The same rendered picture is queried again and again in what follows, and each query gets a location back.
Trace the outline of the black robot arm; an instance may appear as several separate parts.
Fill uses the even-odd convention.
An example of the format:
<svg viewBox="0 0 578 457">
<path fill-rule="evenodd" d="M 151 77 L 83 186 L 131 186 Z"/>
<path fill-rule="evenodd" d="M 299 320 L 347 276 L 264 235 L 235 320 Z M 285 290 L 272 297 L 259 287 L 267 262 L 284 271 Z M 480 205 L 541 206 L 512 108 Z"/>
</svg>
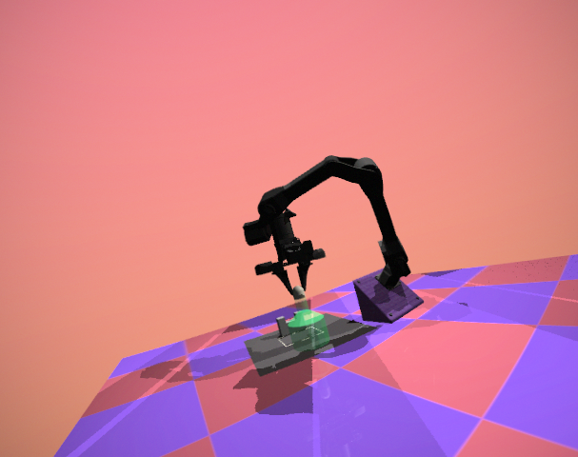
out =
<svg viewBox="0 0 578 457">
<path fill-rule="evenodd" d="M 395 233 L 389 215 L 383 195 L 382 172 L 368 157 L 355 159 L 329 155 L 284 186 L 266 191 L 257 206 L 259 219 L 244 223 L 242 226 L 246 243 L 251 247 L 269 241 L 270 236 L 274 239 L 293 234 L 290 218 L 296 216 L 296 213 L 287 207 L 295 199 L 326 182 L 330 177 L 338 177 L 359 184 L 368 197 L 383 236 L 383 241 L 378 241 L 378 244 L 386 264 L 382 272 L 375 275 L 375 278 L 389 291 L 399 287 L 400 278 L 407 277 L 411 273 L 408 265 L 409 258 Z M 284 241 L 281 253 L 291 265 L 306 262 L 307 255 L 313 254 L 310 240 L 302 244 L 300 238 L 294 238 L 294 243 L 289 244 L 287 240 Z"/>
</svg>

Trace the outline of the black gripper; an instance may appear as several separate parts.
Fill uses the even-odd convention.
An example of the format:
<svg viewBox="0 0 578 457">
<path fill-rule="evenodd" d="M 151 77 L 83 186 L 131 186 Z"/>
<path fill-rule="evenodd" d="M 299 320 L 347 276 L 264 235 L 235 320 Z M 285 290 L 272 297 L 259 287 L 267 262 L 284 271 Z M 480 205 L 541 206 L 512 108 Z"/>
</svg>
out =
<svg viewBox="0 0 578 457">
<path fill-rule="evenodd" d="M 278 262 L 276 263 L 272 263 L 270 262 L 266 262 L 263 264 L 259 264 L 256 265 L 254 268 L 255 274 L 256 275 L 264 275 L 264 274 L 268 274 L 271 273 L 271 275 L 276 275 L 278 279 L 280 279 L 283 284 L 285 285 L 285 287 L 287 288 L 287 290 L 289 291 L 289 293 L 291 295 L 293 295 L 293 290 L 288 278 L 288 271 L 284 270 L 284 267 L 290 266 L 290 264 L 288 262 L 283 263 L 286 260 L 285 256 L 282 256 L 281 253 L 281 248 L 282 248 L 282 244 L 285 244 L 284 240 L 287 240 L 288 244 L 289 243 L 294 243 L 294 238 L 296 238 L 296 236 L 294 237 L 294 234 L 287 234 L 287 235 L 283 235 L 277 238 L 274 238 L 274 247 L 276 248 L 276 252 L 277 252 L 277 256 L 278 256 Z M 309 271 L 309 267 L 311 265 L 313 265 L 313 263 L 311 263 L 310 261 L 313 260 L 319 260 L 319 259 L 323 259 L 326 258 L 326 253 L 322 248 L 319 249 L 315 249 L 313 251 L 313 254 L 309 254 L 307 255 L 308 260 L 306 262 L 297 262 L 295 264 L 298 264 L 299 266 L 297 267 L 297 271 L 298 271 L 298 275 L 299 275 L 299 279 L 301 282 L 301 286 L 304 289 L 304 291 L 307 290 L 307 277 L 308 277 L 308 271 Z"/>
</svg>

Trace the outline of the dark grey flat mat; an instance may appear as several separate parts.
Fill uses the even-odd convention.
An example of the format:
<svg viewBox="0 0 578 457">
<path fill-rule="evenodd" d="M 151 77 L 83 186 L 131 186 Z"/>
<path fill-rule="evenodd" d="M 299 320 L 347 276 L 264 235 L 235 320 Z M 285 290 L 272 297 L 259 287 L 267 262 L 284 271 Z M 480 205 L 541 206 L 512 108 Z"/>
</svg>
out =
<svg viewBox="0 0 578 457">
<path fill-rule="evenodd" d="M 259 376 L 299 363 L 317 354 L 343 345 L 377 327 L 361 324 L 346 318 L 323 314 L 330 341 L 321 348 L 299 352 L 293 347 L 290 334 L 281 336 L 279 330 L 244 341 Z"/>
</svg>

